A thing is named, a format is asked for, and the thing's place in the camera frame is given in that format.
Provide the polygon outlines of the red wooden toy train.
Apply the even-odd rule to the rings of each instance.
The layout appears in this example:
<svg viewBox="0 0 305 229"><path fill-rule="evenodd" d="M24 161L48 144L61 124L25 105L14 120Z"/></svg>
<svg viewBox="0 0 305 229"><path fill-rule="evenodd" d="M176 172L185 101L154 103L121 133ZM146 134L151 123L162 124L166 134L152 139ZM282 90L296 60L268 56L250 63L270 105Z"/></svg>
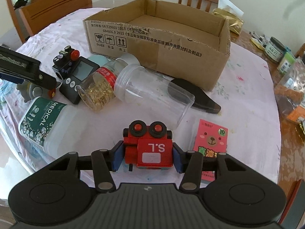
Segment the red wooden toy train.
<svg viewBox="0 0 305 229"><path fill-rule="evenodd" d="M173 166L172 132L162 122L149 126L141 120L133 121L123 130L125 163L129 171L140 169L167 169Z"/></svg>

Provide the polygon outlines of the pink bear card pack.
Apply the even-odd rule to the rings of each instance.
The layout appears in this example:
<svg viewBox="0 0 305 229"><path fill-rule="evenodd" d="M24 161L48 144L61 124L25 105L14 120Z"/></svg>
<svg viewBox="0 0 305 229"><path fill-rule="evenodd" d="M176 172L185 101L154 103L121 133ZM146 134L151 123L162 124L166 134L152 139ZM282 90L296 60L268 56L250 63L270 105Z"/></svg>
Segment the pink bear card pack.
<svg viewBox="0 0 305 229"><path fill-rule="evenodd" d="M200 119L193 150L216 158L219 152L226 152L228 134L226 127Z"/></svg>

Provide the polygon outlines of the black wooden toy train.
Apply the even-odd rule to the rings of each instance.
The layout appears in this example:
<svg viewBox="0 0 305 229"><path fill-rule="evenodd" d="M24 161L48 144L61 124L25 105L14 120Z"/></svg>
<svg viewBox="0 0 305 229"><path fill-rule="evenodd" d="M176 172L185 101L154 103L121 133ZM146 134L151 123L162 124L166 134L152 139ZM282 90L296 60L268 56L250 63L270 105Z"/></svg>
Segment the black wooden toy train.
<svg viewBox="0 0 305 229"><path fill-rule="evenodd" d="M71 46L66 46L59 51L58 55L53 59L52 69L60 80L67 78L80 57L79 50L73 49Z"/></svg>

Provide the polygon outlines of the clear plastic jar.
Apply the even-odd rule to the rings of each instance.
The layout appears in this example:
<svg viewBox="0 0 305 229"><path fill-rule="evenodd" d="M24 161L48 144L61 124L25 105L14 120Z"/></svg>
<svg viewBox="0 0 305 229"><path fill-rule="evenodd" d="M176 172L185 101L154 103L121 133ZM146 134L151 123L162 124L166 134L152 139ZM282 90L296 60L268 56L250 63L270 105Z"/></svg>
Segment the clear plastic jar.
<svg viewBox="0 0 305 229"><path fill-rule="evenodd" d="M153 121L163 122L168 129L174 130L181 123L194 99L186 103L172 99L168 94L169 80L143 66L128 65L118 76L114 93L122 102L132 104Z"/></svg>

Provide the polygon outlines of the black teardrop-shaped object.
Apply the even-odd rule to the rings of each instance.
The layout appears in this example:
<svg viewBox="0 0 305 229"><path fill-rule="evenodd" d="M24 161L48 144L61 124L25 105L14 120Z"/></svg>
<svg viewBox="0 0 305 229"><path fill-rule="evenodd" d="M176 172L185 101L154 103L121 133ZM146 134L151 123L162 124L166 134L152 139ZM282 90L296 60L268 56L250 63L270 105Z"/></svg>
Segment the black teardrop-shaped object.
<svg viewBox="0 0 305 229"><path fill-rule="evenodd" d="M193 98L194 103L192 108L211 114L218 114L221 111L221 106L214 102L206 93L191 82L175 78L168 84L169 96L179 102L186 103L187 98Z"/></svg>

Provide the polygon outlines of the white medical wipes container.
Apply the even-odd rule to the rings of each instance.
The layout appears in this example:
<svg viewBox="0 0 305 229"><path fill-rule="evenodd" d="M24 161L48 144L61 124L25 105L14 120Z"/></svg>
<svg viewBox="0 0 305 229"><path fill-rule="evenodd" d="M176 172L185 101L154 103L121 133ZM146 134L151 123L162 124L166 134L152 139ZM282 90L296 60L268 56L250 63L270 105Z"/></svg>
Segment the white medical wipes container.
<svg viewBox="0 0 305 229"><path fill-rule="evenodd" d="M83 132L73 106L35 98L19 122L19 133L53 158L73 151Z"/></svg>

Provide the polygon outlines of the black digital timer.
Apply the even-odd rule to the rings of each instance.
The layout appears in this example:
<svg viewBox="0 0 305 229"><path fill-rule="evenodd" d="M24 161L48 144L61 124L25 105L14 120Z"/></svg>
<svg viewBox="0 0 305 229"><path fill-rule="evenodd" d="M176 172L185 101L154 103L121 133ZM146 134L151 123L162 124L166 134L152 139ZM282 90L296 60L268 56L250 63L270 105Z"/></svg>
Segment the black digital timer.
<svg viewBox="0 0 305 229"><path fill-rule="evenodd" d="M59 88L60 93L72 104L78 104L81 97L79 96L76 87L99 67L100 66L95 62L80 56L67 78L62 82Z"/></svg>

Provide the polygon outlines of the light blue round case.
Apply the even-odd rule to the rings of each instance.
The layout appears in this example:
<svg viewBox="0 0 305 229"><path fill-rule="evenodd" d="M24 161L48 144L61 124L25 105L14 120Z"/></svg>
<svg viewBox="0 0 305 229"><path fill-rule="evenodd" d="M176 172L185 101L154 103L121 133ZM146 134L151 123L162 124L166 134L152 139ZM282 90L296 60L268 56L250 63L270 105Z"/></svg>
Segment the light blue round case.
<svg viewBox="0 0 305 229"><path fill-rule="evenodd" d="M88 59L98 64L100 67L102 67L109 61L107 57L103 55L95 55L95 54L91 55Z"/></svg>

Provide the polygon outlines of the wooden chair far left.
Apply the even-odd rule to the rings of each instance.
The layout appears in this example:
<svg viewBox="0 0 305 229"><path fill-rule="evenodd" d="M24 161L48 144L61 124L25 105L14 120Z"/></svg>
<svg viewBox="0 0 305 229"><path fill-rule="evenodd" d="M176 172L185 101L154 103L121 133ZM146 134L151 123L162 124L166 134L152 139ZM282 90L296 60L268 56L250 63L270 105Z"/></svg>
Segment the wooden chair far left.
<svg viewBox="0 0 305 229"><path fill-rule="evenodd" d="M28 5L15 9L12 0L6 0L12 22L22 43L26 35L36 35L53 22L80 8L92 4L92 0L30 0Z"/></svg>

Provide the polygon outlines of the open cardboard box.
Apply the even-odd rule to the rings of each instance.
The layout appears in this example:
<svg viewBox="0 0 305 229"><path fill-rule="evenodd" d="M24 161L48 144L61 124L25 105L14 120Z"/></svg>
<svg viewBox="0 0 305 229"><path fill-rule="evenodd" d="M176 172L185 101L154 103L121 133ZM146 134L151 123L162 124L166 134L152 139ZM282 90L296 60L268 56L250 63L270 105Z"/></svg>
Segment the open cardboard box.
<svg viewBox="0 0 305 229"><path fill-rule="evenodd" d="M130 53L142 66L205 91L214 88L230 56L228 21L182 4L134 0L83 24L92 53Z"/></svg>

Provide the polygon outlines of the large clear snack jar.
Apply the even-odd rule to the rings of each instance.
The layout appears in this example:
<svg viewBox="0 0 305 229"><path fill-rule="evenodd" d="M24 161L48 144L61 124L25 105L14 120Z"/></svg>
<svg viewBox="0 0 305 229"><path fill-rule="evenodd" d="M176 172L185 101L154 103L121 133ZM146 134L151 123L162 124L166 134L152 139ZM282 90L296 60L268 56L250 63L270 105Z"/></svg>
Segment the large clear snack jar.
<svg viewBox="0 0 305 229"><path fill-rule="evenodd" d="M293 123L304 121L304 62L297 58L274 88L281 115Z"/></svg>

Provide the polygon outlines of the black-lid glass jar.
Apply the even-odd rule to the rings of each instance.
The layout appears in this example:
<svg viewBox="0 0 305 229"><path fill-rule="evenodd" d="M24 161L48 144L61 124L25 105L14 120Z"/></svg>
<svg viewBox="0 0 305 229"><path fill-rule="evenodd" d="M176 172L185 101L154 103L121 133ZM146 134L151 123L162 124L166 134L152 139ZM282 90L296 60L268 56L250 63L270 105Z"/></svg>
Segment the black-lid glass jar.
<svg viewBox="0 0 305 229"><path fill-rule="evenodd" d="M285 53L285 46L275 37L271 37L268 41L264 54L275 63L279 63Z"/></svg>

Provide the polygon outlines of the green label white container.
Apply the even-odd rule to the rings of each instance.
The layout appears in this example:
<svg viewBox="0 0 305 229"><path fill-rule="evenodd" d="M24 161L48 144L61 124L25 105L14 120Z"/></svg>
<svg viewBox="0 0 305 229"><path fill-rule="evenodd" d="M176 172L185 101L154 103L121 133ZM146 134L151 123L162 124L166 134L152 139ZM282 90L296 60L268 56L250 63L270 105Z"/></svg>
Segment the green label white container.
<svg viewBox="0 0 305 229"><path fill-rule="evenodd" d="M286 74L286 72L290 69L291 65L295 62L295 59L296 58L292 55L290 51L285 52L278 66L279 72L281 74Z"/></svg>

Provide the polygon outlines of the gold tissue pack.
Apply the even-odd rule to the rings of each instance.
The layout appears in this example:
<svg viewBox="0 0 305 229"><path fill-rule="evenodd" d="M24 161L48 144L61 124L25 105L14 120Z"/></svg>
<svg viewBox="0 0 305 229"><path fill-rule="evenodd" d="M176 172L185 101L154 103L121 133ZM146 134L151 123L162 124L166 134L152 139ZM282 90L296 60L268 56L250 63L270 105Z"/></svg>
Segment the gold tissue pack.
<svg viewBox="0 0 305 229"><path fill-rule="evenodd" d="M218 6L213 10L213 14L227 20L231 32L241 34L244 12L230 0L218 0Z"/></svg>

